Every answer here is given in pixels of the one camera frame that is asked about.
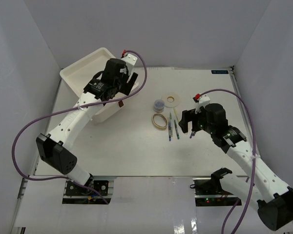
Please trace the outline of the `wide white foam tape roll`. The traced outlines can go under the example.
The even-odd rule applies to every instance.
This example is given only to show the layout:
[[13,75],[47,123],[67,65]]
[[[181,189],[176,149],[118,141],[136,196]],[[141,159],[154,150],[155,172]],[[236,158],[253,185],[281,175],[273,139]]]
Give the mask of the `wide white foam tape roll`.
[[168,92],[163,94],[161,96],[161,100],[164,102],[164,106],[167,108],[175,108],[181,102],[179,95],[175,92]]

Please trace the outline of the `green gel pen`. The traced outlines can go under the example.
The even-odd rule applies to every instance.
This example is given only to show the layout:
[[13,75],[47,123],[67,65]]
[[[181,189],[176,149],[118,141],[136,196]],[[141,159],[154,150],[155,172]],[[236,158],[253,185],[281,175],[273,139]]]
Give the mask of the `green gel pen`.
[[174,119],[174,128],[175,128],[177,139],[180,139],[179,132],[178,132],[177,121],[175,119]]

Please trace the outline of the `beige masking tape roll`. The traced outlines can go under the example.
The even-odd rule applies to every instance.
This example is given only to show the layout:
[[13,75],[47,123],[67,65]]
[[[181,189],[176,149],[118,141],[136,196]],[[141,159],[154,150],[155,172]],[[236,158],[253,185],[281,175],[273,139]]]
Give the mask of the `beige masking tape roll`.
[[162,115],[161,113],[155,113],[151,117],[152,125],[158,130],[166,130],[168,127],[168,120],[167,118]]

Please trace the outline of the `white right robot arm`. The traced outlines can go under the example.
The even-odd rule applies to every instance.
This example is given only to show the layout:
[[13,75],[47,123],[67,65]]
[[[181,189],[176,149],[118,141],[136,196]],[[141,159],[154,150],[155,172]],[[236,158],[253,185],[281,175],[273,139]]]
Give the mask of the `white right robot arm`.
[[233,176],[231,170],[221,168],[211,174],[208,182],[214,193],[220,195],[226,191],[237,196],[255,209],[260,220],[272,231],[293,221],[293,188],[253,152],[251,144],[238,128],[229,125],[222,105],[212,103],[183,111],[179,121],[183,133],[188,132],[189,123],[192,124],[192,135],[198,131],[208,133],[213,143],[250,178],[250,182],[245,183]]

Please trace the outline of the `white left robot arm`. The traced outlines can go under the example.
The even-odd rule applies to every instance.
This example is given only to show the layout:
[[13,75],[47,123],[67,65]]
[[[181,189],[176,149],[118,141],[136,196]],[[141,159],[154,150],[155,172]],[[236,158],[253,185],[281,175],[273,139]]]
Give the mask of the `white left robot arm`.
[[70,149],[81,130],[92,117],[121,93],[128,97],[138,77],[133,72],[137,58],[128,54],[121,59],[110,58],[102,71],[97,72],[84,87],[74,110],[48,134],[36,139],[42,161],[77,183],[77,189],[87,195],[93,190],[91,174],[77,163]]

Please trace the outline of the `blue gel pen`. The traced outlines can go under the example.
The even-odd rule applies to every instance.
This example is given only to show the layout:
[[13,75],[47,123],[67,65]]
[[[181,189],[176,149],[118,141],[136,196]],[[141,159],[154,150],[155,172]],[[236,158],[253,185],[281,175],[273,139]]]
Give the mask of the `blue gel pen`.
[[171,120],[168,120],[168,138],[169,138],[169,141],[171,141],[172,139]]

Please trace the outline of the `clear jar of paper clips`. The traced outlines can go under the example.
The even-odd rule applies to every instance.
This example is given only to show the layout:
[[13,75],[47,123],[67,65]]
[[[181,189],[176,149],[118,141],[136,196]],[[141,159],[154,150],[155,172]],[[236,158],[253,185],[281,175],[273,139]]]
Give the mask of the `clear jar of paper clips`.
[[154,102],[153,110],[157,113],[162,113],[165,108],[165,102],[161,99],[157,99]]

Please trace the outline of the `blue table label sticker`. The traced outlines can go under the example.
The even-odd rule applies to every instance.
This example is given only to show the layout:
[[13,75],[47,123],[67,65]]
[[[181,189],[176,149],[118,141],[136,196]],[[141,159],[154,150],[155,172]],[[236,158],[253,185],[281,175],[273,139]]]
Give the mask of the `blue table label sticker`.
[[228,70],[211,70],[211,73],[220,75],[220,74],[228,74],[229,72]]

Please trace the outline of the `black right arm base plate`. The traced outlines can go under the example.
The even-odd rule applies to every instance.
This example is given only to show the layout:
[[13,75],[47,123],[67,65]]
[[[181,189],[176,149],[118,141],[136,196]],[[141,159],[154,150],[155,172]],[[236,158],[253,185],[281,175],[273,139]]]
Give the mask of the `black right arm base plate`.
[[195,178],[189,187],[195,190],[196,195],[219,195],[221,198],[232,195],[213,185],[213,183],[210,182],[210,178]]

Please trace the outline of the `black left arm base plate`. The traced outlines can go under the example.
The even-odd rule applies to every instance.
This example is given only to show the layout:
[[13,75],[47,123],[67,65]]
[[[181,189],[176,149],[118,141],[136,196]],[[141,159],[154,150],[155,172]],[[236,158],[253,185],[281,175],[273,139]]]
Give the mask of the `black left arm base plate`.
[[[90,183],[89,188],[96,190],[100,195],[106,196],[108,195],[108,180],[94,180]],[[64,192],[66,196],[98,196],[94,193],[93,190],[82,188],[81,186],[76,185],[72,181],[68,181],[66,183],[66,189]]]

